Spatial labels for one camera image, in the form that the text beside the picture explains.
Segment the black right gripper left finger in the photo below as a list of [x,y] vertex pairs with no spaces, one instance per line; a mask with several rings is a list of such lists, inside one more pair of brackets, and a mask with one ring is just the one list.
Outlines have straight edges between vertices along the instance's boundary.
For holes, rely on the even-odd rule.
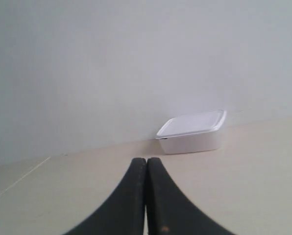
[[132,159],[111,195],[68,235],[142,235],[145,222],[146,160]]

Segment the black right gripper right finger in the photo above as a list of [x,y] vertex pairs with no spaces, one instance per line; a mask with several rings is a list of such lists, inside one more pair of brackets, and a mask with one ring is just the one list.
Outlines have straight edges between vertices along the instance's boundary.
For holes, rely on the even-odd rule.
[[229,235],[179,189],[159,158],[147,160],[146,212],[150,235]]

